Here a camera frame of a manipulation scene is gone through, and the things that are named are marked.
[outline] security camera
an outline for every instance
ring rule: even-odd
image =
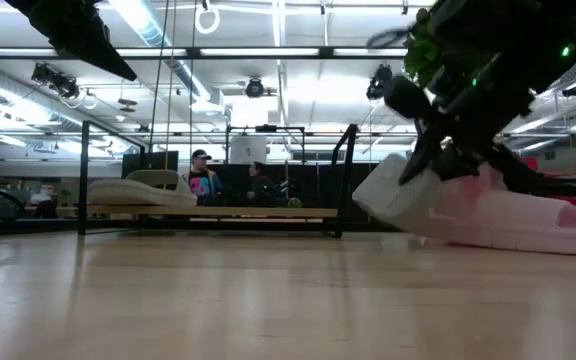
[[[375,75],[370,79],[370,84],[366,90],[368,100],[379,100],[384,97],[384,87],[392,80],[393,74],[390,65],[379,65]]]
[[[260,98],[264,95],[264,85],[261,83],[261,79],[252,78],[246,86],[246,96],[249,98]]]

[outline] wall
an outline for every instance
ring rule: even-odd
[[[527,154],[527,156],[537,157],[540,171],[552,173],[576,173],[576,146],[559,146],[554,148],[554,151],[555,159],[553,160],[546,160],[545,152],[539,152],[537,155]]]

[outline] hanging rope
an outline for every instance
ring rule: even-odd
[[[199,0],[195,0],[195,12],[198,11],[199,8]],[[195,40],[197,37],[197,17],[195,16],[195,20],[193,21],[193,26],[192,26],[192,47],[195,47]],[[189,119],[189,128],[190,128],[190,157],[192,160],[192,116],[193,116],[193,111],[192,111],[192,94],[195,91],[195,60],[190,59],[190,95],[189,99],[190,99],[190,119]]]
[[[170,8],[170,0],[166,0],[166,9]],[[159,78],[161,77],[161,63],[163,62],[164,48],[166,47],[166,31],[168,28],[168,10],[164,15],[164,26],[161,34],[161,46],[159,47],[159,65],[157,66],[157,82],[155,83],[155,98],[152,105],[152,120],[150,122],[150,141],[148,143],[148,167],[152,168],[153,136],[155,135],[155,116],[157,114],[157,98],[159,95]]]
[[[171,51],[170,51],[170,62],[172,63],[175,61],[175,37],[177,35],[177,0],[174,2],[174,9],[175,13],[172,16],[172,44],[171,44]],[[168,169],[168,145],[170,142],[170,113],[172,112],[172,77],[173,71],[170,69],[170,79],[168,84],[168,122],[166,123],[166,150],[164,154],[164,169]]]

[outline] green object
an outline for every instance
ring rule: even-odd
[[[404,58],[404,71],[413,81],[416,81],[420,88],[427,87],[435,73],[442,67],[442,56],[446,50],[432,37],[429,20],[430,16],[423,22],[418,22],[410,30],[406,41],[408,52]],[[459,49],[457,52],[447,51],[447,53],[453,70],[461,72],[466,79],[476,77],[494,55],[464,49]],[[476,85],[476,80],[473,80],[473,86]]]
[[[288,199],[288,207],[289,208],[301,208],[303,205],[301,204],[301,200],[297,198],[290,198]]]

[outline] gymnastic ring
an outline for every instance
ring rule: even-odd
[[[205,13],[213,13],[215,16],[215,20],[213,20],[212,25],[209,28],[205,28],[203,25],[201,25],[201,15]],[[195,28],[197,28],[197,31],[204,35],[210,34],[217,30],[220,21],[221,16],[219,15],[219,9],[211,8],[204,11],[195,11]]]

